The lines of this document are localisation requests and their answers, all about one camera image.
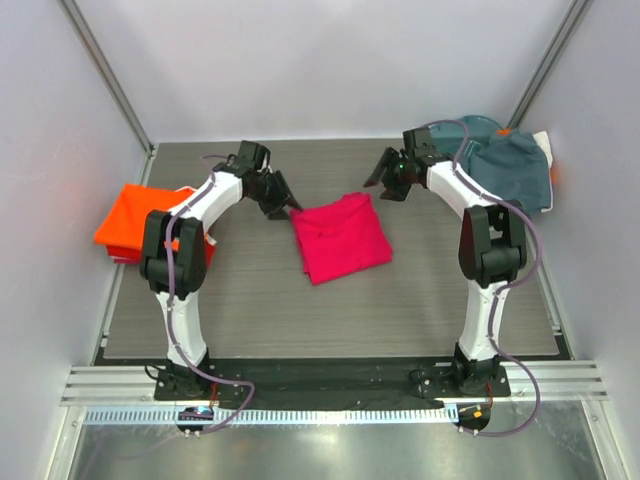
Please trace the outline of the pink t shirt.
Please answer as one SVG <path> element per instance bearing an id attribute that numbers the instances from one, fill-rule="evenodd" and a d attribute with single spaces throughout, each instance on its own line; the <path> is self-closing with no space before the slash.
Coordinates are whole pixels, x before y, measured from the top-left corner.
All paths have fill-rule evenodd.
<path id="1" fill-rule="evenodd" d="M 339 200 L 290 214 L 303 272 L 314 286 L 374 268 L 393 259 L 371 195 Z"/>

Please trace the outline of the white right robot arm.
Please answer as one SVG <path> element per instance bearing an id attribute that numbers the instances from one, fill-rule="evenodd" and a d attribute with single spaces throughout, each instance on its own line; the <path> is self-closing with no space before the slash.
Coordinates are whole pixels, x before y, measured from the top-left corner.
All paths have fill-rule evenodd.
<path id="1" fill-rule="evenodd" d="M 429 127 L 406 130 L 402 148 L 386 148 L 364 185 L 382 185 L 381 199 L 394 202 L 419 185 L 459 217 L 458 262 L 468 285 L 463 332 L 446 373 L 418 370 L 414 377 L 422 389 L 442 381 L 464 396 L 480 396 L 499 378 L 496 334 L 511 285 L 527 264 L 525 221 L 518 202 L 490 193 L 458 159 L 437 150 Z"/>

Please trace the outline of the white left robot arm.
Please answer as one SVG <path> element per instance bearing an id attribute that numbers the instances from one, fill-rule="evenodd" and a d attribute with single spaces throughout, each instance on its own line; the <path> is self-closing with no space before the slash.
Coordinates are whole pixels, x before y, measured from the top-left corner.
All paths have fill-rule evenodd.
<path id="1" fill-rule="evenodd" d="M 156 387 L 179 399 L 201 399 L 214 384 L 225 382 L 211 373 L 199 313 L 212 246 L 209 229 L 244 199 L 256 202 L 270 220 L 302 209 L 281 171 L 271 167 L 266 146 L 244 140 L 237 153 L 219 158 L 200 187 L 175 206 L 152 210 L 144 224 L 140 275 L 162 308 L 168 338 Z"/>

